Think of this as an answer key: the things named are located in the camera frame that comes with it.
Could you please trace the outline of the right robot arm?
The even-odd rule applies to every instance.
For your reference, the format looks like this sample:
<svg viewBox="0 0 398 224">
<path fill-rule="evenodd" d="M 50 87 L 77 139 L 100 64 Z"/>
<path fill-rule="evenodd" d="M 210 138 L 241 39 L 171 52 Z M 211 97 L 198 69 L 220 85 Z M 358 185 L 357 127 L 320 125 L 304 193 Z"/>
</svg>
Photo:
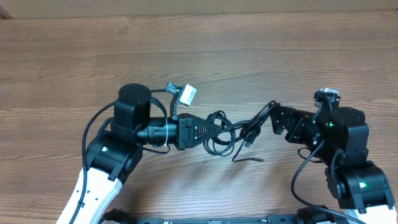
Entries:
<svg viewBox="0 0 398 224">
<path fill-rule="evenodd" d="M 327 186 L 343 213 L 306 202 L 294 223 L 396 223 L 395 200 L 385 173 L 368 160 L 369 127 L 362 111 L 323 105 L 316 113 L 276 104 L 275 134 L 303 144 L 326 165 Z"/>
</svg>

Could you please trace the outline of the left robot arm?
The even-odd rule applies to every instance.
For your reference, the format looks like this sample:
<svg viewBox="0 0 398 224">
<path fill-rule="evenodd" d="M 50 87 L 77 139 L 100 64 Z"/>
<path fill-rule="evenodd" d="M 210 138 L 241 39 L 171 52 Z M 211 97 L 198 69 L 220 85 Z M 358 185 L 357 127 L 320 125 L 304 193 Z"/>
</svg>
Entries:
<svg viewBox="0 0 398 224">
<path fill-rule="evenodd" d="M 148 87 L 132 83 L 119 89 L 117 100 L 110 104 L 113 116 L 92 142 L 82 140 L 83 168 L 58 223 L 137 223 L 128 213 L 106 209 L 142 159 L 146 145 L 184 150 L 222 132 L 221 126 L 192 114 L 177 114 L 178 104 L 192 102 L 194 87 L 168 83 L 165 91 L 174 96 L 171 116 Z"/>
</svg>

